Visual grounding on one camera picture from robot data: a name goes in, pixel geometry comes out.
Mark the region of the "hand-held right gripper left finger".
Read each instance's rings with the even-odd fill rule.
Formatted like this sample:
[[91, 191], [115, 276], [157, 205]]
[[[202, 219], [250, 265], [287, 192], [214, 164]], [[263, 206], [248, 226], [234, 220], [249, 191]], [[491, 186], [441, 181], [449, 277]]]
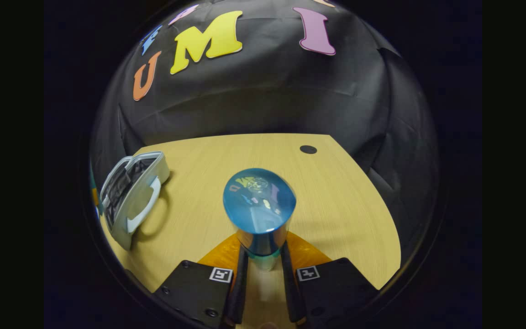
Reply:
[[246, 249], [232, 234], [198, 262], [182, 260], [153, 298], [201, 328], [233, 329], [243, 319], [248, 265]]

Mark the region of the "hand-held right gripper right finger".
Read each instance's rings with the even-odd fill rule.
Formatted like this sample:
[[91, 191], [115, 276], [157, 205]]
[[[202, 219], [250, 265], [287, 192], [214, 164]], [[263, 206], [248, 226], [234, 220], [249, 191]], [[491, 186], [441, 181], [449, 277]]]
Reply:
[[280, 257], [289, 320], [299, 329], [344, 329], [379, 295], [348, 258], [331, 260], [294, 233]]

